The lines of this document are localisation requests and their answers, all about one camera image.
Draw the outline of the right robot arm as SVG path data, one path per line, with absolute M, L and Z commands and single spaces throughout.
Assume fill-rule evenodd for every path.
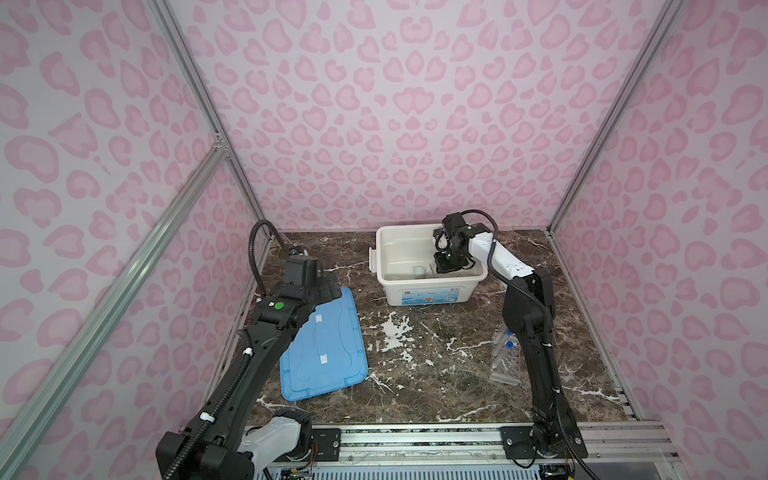
M 554 348 L 554 287 L 551 276 L 509 251 L 496 221 L 486 212 L 451 213 L 433 231 L 437 272 L 447 274 L 475 263 L 506 286 L 502 319 L 521 347 L 532 394 L 528 442 L 543 458 L 587 456 L 575 415 L 563 391 Z

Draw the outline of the blue plastic bin lid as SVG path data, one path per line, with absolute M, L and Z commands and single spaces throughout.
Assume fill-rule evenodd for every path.
M 360 321 L 352 291 L 310 315 L 280 358 L 283 398 L 297 402 L 357 385 L 368 376 Z

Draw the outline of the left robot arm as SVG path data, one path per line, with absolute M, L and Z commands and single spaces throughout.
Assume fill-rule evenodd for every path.
M 281 456 L 310 452 L 311 421 L 285 412 L 251 435 L 252 407 L 274 366 L 316 308 L 341 296 L 339 283 L 307 255 L 287 259 L 282 282 L 253 310 L 245 347 L 200 411 L 155 451 L 164 479 L 253 479 Z

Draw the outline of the blue-capped test tube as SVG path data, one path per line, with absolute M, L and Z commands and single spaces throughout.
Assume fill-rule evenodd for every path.
M 518 359 L 518 347 L 517 343 L 512 340 L 508 340 L 503 349 L 503 358 L 507 362 L 515 362 Z

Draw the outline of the white plastic storage bin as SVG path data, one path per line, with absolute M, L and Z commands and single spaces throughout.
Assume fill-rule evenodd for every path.
M 376 232 L 376 246 L 369 250 L 369 270 L 383 287 L 391 306 L 424 306 L 463 303 L 485 280 L 487 268 L 475 263 L 469 270 L 436 272 L 433 231 L 435 224 L 384 226 Z M 413 268 L 427 269 L 425 279 L 415 279 Z

